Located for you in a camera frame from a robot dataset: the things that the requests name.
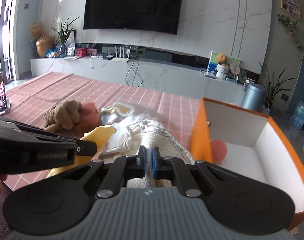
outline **yellow cloth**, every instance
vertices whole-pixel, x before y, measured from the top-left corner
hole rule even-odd
[[[116,133],[116,129],[111,125],[100,126],[95,128],[90,133],[85,133],[84,137],[81,138],[81,140],[88,142],[95,142],[99,151],[102,148],[102,146],[109,140],[109,138],[115,133]],[[75,156],[73,165],[52,169],[48,174],[47,178],[50,178],[62,172],[73,169],[84,163],[88,163],[91,161],[92,158],[93,156]]]

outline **trash can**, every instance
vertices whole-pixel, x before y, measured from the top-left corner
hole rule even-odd
[[[248,83],[245,87],[245,95],[241,104],[242,108],[261,112],[263,102],[267,96],[267,90],[254,83]]]

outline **water bottle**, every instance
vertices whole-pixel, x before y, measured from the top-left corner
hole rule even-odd
[[[304,101],[300,101],[297,104],[296,109],[290,118],[290,123],[297,129],[302,129],[304,124]]]

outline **black flat screen tv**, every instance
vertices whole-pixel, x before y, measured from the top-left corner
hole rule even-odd
[[[177,34],[182,0],[86,0],[84,29]]]

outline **open cardboard box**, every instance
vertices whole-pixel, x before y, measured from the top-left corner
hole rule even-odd
[[[193,158],[212,162],[210,141],[214,139],[228,147],[221,167],[291,196],[296,214],[289,230],[304,221],[304,166],[271,117],[204,98],[191,134]]]

